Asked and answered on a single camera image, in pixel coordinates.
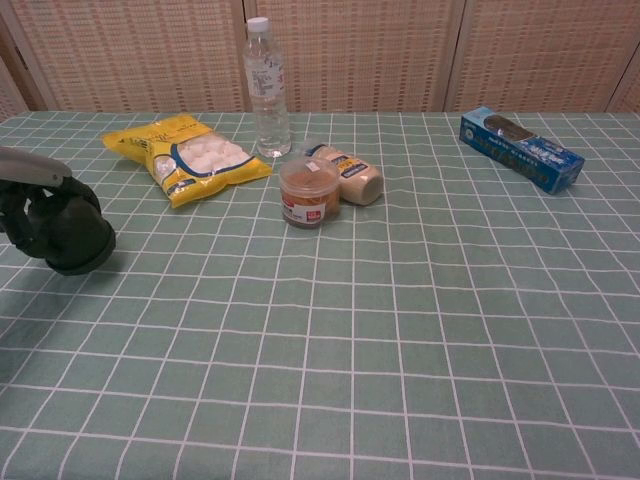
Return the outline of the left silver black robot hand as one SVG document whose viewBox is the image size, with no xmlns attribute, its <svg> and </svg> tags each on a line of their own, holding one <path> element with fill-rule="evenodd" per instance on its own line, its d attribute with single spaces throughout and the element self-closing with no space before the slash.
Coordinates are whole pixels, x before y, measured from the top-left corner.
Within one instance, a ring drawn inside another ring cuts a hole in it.
<svg viewBox="0 0 640 480">
<path fill-rule="evenodd" d="M 1 231 L 65 276 L 95 270 L 116 245 L 98 197 L 67 165 L 10 147 L 1 149 Z"/>
</svg>

